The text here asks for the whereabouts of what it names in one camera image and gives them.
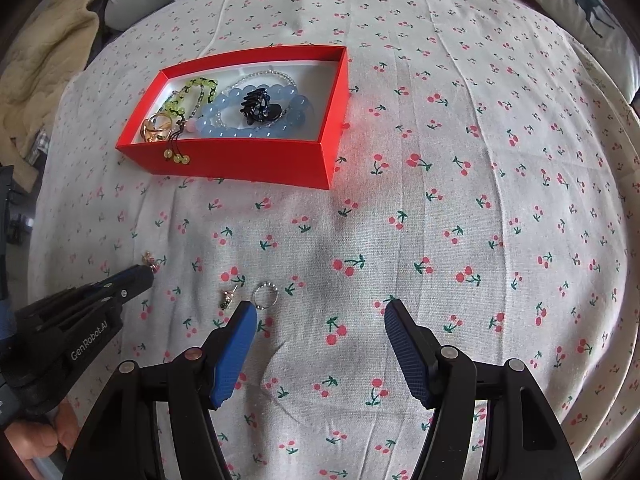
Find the person's left hand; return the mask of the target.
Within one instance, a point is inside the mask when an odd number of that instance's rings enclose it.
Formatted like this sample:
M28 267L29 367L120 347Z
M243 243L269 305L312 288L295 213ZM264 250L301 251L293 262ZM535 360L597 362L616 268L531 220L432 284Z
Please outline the person's left hand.
M4 434L28 471L29 478L42 479L34 459L49 457L59 445L70 454L79 434L78 418L72 404L64 398L50 424L16 420L4 430Z

